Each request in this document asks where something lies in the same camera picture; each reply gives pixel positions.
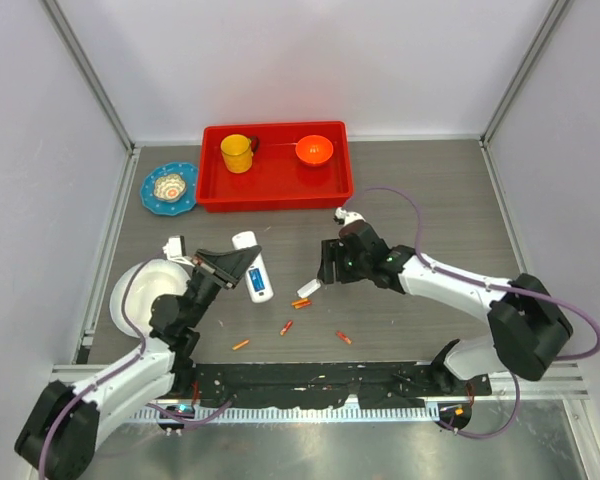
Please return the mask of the white remote control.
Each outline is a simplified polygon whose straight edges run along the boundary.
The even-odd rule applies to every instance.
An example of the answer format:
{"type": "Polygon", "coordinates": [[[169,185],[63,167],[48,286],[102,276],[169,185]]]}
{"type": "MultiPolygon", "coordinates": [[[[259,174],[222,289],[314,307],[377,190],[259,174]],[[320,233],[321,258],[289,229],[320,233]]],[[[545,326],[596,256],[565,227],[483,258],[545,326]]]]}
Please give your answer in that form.
{"type": "MultiPolygon", "coordinates": [[[[232,244],[236,250],[259,245],[253,231],[237,233],[232,237],[232,244]]],[[[259,254],[248,267],[245,280],[249,296],[253,303],[265,303],[274,297],[274,291],[262,254],[259,254]]]]}

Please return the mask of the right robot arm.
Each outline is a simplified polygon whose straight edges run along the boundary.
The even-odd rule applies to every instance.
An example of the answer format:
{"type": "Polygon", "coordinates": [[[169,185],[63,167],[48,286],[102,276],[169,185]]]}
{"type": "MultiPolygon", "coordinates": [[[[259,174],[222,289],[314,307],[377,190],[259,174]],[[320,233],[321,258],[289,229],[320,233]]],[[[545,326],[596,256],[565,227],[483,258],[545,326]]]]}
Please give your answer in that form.
{"type": "Polygon", "coordinates": [[[380,289],[434,300],[483,321],[487,335],[452,340],[432,360],[433,386],[445,395],[495,372],[539,381],[573,334],[536,277],[490,279],[451,268],[413,247],[388,246],[364,220],[322,241],[317,278],[324,284],[368,280],[380,289]]]}

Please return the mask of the white battery cover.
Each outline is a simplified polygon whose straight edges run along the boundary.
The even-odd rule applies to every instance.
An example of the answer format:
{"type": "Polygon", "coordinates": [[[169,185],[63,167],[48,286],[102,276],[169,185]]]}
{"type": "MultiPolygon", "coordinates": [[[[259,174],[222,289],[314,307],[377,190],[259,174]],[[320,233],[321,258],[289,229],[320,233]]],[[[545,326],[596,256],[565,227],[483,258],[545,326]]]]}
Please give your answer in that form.
{"type": "Polygon", "coordinates": [[[308,298],[313,293],[317,292],[322,286],[322,283],[318,279],[313,279],[303,285],[301,288],[297,290],[297,295],[300,298],[308,298]]]}

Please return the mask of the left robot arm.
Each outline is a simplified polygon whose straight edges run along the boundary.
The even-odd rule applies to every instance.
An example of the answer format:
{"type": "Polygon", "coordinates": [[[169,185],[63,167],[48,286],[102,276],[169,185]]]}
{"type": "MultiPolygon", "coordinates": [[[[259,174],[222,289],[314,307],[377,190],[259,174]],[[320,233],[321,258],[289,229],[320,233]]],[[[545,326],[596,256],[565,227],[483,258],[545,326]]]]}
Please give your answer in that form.
{"type": "Polygon", "coordinates": [[[193,385],[195,328],[223,289],[235,288],[261,252],[258,245],[226,253],[204,249],[179,259],[192,267],[182,294],[151,305],[148,335],[138,347],[89,378],[59,380],[40,393],[14,450],[41,479],[77,479],[96,450],[127,418],[163,395],[185,397],[193,385]]]}

